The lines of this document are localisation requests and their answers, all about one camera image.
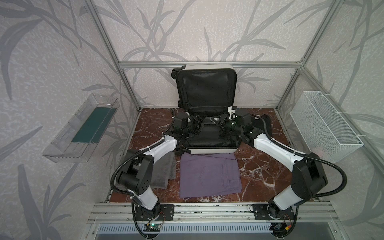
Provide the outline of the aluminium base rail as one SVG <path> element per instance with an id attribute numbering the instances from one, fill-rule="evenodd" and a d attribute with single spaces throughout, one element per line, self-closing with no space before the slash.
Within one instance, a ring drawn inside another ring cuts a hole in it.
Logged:
<path id="1" fill-rule="evenodd" d="M 175 203 L 171 223 L 253 223 L 250 202 Z M 88 224 L 132 223 L 130 203 L 95 204 Z M 299 207 L 298 222 L 340 222 L 331 202 L 307 202 Z"/>

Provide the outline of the purple trousers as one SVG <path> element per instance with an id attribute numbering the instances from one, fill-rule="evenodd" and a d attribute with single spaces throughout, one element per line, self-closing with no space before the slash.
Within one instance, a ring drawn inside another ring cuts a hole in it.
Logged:
<path id="1" fill-rule="evenodd" d="M 241 176 L 235 154 L 181 156 L 182 199 L 230 195 L 241 191 Z"/>

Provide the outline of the white hard-shell suitcase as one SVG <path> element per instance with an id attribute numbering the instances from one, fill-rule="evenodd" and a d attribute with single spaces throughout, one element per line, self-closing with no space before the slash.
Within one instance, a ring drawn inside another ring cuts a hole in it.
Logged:
<path id="1" fill-rule="evenodd" d="M 222 136 L 220 115 L 234 110 L 237 73 L 231 65 L 185 65 L 175 68 L 179 108 L 198 115 L 203 123 L 197 135 L 189 134 L 181 149 L 189 154 L 230 154 L 240 147 L 235 136 Z"/>

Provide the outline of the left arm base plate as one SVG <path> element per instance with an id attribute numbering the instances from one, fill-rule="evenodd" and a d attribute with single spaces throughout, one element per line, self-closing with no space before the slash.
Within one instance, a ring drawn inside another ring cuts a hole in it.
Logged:
<path id="1" fill-rule="evenodd" d="M 133 214 L 137 221 L 172 221 L 175 213 L 175 205 L 156 204 L 152 210 L 144 207 L 135 207 Z"/>

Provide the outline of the green circuit board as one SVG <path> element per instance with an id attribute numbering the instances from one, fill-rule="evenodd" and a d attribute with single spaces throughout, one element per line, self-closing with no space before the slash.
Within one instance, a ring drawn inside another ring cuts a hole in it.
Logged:
<path id="1" fill-rule="evenodd" d="M 163 224 L 145 224 L 144 232 L 160 232 Z"/>

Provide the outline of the pink object in basket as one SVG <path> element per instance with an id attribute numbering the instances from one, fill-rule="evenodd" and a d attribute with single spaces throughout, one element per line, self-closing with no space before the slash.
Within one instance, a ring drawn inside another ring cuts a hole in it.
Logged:
<path id="1" fill-rule="evenodd" d="M 325 159 L 328 156 L 328 151 L 322 147 L 316 147 L 311 149 L 312 153 L 319 156 L 321 159 Z"/>

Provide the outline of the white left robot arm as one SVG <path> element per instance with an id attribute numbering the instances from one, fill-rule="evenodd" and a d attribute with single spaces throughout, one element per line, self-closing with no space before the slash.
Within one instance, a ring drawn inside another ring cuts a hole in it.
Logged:
<path id="1" fill-rule="evenodd" d="M 180 148 L 185 138 L 196 133 L 202 123 L 203 118 L 198 115 L 177 113 L 158 141 L 140 150 L 127 151 L 125 160 L 111 176 L 111 190 L 130 196 L 132 203 L 148 211 L 157 208 L 159 200 L 151 188 L 155 163 Z"/>

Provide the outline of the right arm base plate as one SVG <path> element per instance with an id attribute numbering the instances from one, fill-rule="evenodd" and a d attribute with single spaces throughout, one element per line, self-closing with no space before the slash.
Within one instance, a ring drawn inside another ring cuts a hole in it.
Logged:
<path id="1" fill-rule="evenodd" d="M 292 207 L 286 210 L 280 210 L 278 207 L 269 204 L 252 204 L 249 207 L 254 214 L 255 220 L 288 220 L 293 221 L 295 211 Z"/>

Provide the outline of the aluminium frame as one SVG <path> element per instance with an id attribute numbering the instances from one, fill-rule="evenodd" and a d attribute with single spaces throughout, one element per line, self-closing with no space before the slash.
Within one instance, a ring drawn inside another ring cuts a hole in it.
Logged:
<path id="1" fill-rule="evenodd" d="M 199 17 L 192 24 L 183 24 L 186 37 L 196 43 L 194 26 L 203 19 L 212 20 L 224 14 L 224 3 L 219 1 L 185 1 L 174 23 L 161 30 L 165 16 L 163 7 L 167 1 L 157 1 L 157 11 L 153 20 L 143 17 L 143 27 L 149 33 L 146 38 L 125 9 L 124 1 L 104 1 L 97 5 L 89 1 L 89 7 L 100 28 L 102 39 L 112 56 L 119 72 L 126 69 L 165 69 L 182 66 L 227 66 L 234 69 L 294 69 L 289 84 L 277 103 L 279 109 L 286 108 L 293 96 L 308 85 L 321 92 L 338 109 L 338 114 L 351 124 L 362 142 L 366 158 L 378 168 L 384 166 L 384 79 L 377 74 L 384 62 L 377 60 L 370 64 L 369 58 L 376 57 L 368 48 L 384 34 L 383 1 L 307 1 L 302 14 L 312 18 L 317 12 L 325 12 L 319 23 L 312 25 L 315 33 L 311 42 L 304 45 L 303 56 L 293 60 L 263 61 L 263 52 L 250 53 L 246 46 L 264 46 L 285 50 L 282 43 L 285 27 L 274 28 L 272 38 L 261 38 L 260 34 L 269 29 L 284 14 L 296 8 L 298 1 L 280 1 L 278 7 L 270 11 L 258 25 L 254 25 L 260 1 L 249 7 L 251 12 L 248 26 L 242 37 L 231 43 L 225 50 L 213 53 L 209 35 L 205 35 L 206 58 L 189 58 L 184 54 L 166 51 L 172 33 L 186 18 L 186 13 L 196 5 L 203 5 Z"/>

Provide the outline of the black shirt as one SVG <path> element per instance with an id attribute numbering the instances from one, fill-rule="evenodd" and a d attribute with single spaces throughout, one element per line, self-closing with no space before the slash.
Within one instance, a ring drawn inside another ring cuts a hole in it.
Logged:
<path id="1" fill-rule="evenodd" d="M 271 118 L 268 115 L 254 116 L 256 128 L 268 137 L 273 138 Z"/>

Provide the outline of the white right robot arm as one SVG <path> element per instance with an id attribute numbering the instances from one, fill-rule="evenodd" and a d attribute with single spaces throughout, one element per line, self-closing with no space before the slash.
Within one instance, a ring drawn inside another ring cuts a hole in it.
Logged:
<path id="1" fill-rule="evenodd" d="M 313 198 L 335 195 L 347 186 L 347 174 L 336 164 L 322 160 L 314 153 L 299 152 L 273 138 L 271 119 L 267 115 L 256 116 L 244 109 L 230 110 L 219 118 L 218 125 L 225 134 L 266 153 L 292 173 L 290 186 L 272 198 L 269 210 L 284 211 Z M 328 184 L 324 166 L 338 171 L 342 181 L 334 190 L 323 193 L 321 190 Z"/>

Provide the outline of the grey folded towel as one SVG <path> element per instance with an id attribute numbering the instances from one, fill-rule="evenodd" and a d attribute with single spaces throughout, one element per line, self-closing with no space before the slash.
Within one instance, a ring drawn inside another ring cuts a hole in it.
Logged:
<path id="1" fill-rule="evenodd" d="M 160 158 L 153 167 L 151 188 L 166 190 L 169 180 L 176 178 L 176 156 L 169 152 Z"/>

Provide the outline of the clear plastic wall shelf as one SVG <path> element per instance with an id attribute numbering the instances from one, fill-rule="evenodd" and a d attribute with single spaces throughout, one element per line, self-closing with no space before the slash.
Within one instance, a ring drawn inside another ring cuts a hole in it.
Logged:
<path id="1" fill-rule="evenodd" d="M 86 163 L 120 107 L 117 97 L 90 94 L 42 155 L 54 163 Z"/>

